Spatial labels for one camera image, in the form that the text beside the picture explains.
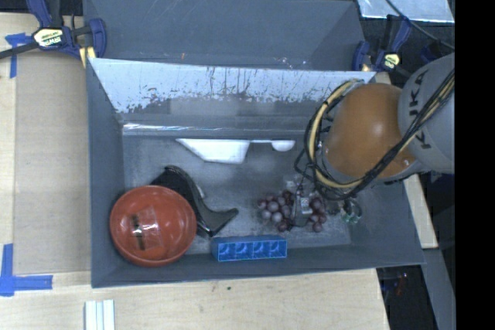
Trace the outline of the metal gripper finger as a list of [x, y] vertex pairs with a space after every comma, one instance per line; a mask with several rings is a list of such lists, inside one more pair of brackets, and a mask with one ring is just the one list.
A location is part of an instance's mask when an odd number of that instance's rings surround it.
[[294, 204], [294, 225], [304, 227], [312, 215], [309, 197], [297, 196]]

